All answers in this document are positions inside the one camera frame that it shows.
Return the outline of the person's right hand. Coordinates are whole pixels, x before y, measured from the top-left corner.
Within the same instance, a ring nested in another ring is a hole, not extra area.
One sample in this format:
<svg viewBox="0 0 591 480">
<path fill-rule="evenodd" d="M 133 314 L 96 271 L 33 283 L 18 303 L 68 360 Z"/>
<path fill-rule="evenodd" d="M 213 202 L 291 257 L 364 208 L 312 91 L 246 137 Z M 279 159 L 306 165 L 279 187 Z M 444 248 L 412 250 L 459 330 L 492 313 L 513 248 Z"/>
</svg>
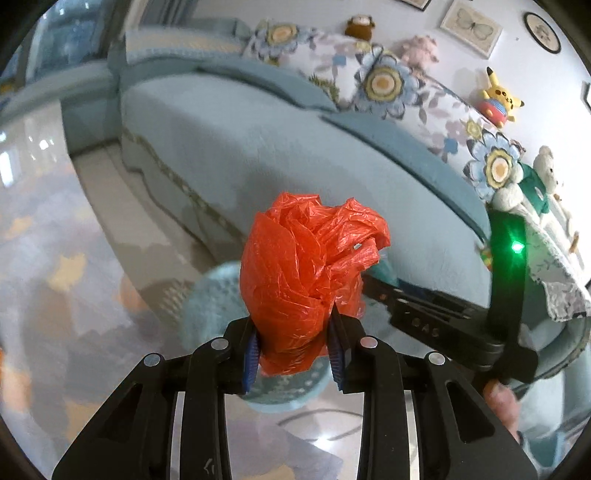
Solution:
<svg viewBox="0 0 591 480">
<path fill-rule="evenodd" d="M 499 380 L 491 380 L 484 387 L 483 397 L 505 428 L 520 443 L 520 404 L 513 391 Z"/>
</svg>

